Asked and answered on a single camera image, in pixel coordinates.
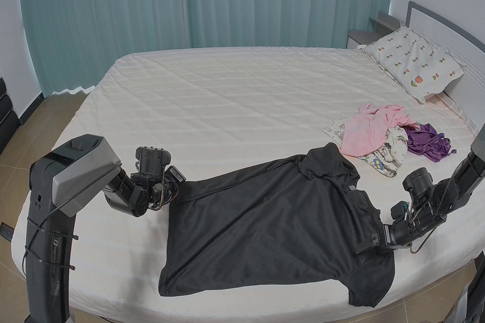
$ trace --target fitted sheet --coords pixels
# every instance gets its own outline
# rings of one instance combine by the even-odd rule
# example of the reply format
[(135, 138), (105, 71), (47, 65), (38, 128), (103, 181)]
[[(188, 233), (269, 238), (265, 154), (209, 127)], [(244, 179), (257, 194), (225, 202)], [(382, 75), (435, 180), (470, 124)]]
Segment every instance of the fitted sheet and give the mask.
[[(87, 96), (56, 147), (83, 133), (105, 136), (128, 174), (138, 146), (166, 148), (188, 180), (201, 180), (270, 160), (307, 153), (331, 139), (322, 129), (364, 103), (400, 104), (431, 123), (458, 150), (439, 163), (407, 153), (395, 178), (349, 157), (381, 219), (409, 200), (402, 180), (427, 167), (435, 181), (449, 177), (470, 151), (472, 133), (434, 96), (421, 105), (367, 54), (328, 48), (205, 48), (133, 53), (120, 58)], [(418, 254), (395, 252), (396, 275), (377, 308), (432, 283), (476, 257), (485, 246), (485, 185), (453, 212)], [(24, 253), (30, 197), (12, 240), (18, 268)], [(336, 280), (259, 285), (161, 297), (168, 208), (133, 218), (97, 195), (76, 218), (70, 273), (73, 307), (131, 322), (322, 323), (369, 311), (348, 304)]]

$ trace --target floor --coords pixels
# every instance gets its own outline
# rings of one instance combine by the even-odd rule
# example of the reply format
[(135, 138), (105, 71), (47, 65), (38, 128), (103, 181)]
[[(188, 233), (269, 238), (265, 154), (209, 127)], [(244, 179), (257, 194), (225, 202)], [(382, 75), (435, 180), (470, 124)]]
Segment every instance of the floor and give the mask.
[[(29, 166), (51, 150), (84, 98), (85, 94), (77, 93), (45, 99), (0, 154), (0, 222), (15, 227), (29, 191)], [(22, 323), (28, 315), (25, 280), (12, 261), (9, 242), (3, 238), (0, 264), (0, 323)], [(338, 323), (437, 323), (445, 318), (474, 274), (471, 262), (390, 306)], [(76, 310), (75, 316), (77, 323), (106, 322)]]

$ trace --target floral pillow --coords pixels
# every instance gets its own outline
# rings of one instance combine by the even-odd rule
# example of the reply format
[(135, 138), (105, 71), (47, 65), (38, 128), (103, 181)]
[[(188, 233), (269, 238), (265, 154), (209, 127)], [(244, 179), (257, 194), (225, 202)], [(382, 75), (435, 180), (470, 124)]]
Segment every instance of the floral pillow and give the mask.
[(434, 47), (404, 25), (361, 50), (422, 103), (463, 75), (460, 64), (446, 49)]

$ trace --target purple strap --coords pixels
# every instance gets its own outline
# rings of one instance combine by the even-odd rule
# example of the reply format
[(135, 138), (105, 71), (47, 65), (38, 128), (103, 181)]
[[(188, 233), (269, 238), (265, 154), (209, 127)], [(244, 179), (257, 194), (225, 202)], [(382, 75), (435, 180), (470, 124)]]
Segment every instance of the purple strap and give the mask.
[(444, 133), (437, 133), (431, 124), (422, 125), (421, 130), (416, 131), (410, 127), (404, 127), (407, 133), (407, 149), (416, 155), (424, 155), (433, 162), (439, 162), (450, 153), (450, 139)]

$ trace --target bed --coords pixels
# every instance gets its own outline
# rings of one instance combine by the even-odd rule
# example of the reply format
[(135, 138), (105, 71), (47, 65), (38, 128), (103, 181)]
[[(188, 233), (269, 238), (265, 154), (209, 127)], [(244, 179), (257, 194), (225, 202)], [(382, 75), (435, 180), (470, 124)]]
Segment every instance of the bed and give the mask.
[[(417, 167), (427, 167), (435, 181), (451, 175), (470, 151), (473, 125), (480, 128), (485, 121), (482, 107), (470, 104), (466, 90), (475, 87), (475, 96), (485, 94), (485, 50), (461, 31), (451, 34), (448, 30), (456, 30), (436, 14), (414, 4), (410, 8), (411, 28), (414, 23), (418, 32), (421, 26), (427, 39), (438, 37), (467, 63), (465, 76), (455, 82), (463, 85), (451, 84), (446, 90), (456, 103), (434, 96), (419, 104), (356, 49), (239, 47), (133, 53), (116, 61), (55, 146), (87, 132), (105, 136), (128, 174), (135, 171), (138, 146), (163, 147), (188, 180), (200, 180), (307, 153), (331, 141), (322, 129), (332, 120), (355, 114), (366, 102), (396, 103), (413, 119), (445, 132), (457, 153), (435, 164), (408, 152), (395, 178), (349, 158), (361, 173), (358, 187), (381, 209), (382, 221), (391, 223), (390, 208), (408, 200), (403, 178)], [(470, 54), (471, 46), (478, 50)], [(377, 308), (425, 287), (480, 253), (485, 247), (483, 195), (485, 185), (475, 190), (465, 208), (448, 217), (419, 254), (395, 252), (394, 282)], [(18, 268), (29, 200), (12, 240)], [(336, 280), (162, 298), (158, 281), (166, 261), (167, 232), (166, 207), (133, 218), (113, 211), (103, 195), (97, 195), (76, 219), (79, 241), (72, 247), (76, 271), (70, 273), (71, 306), (126, 323), (322, 323), (371, 309), (350, 306), (348, 290)]]

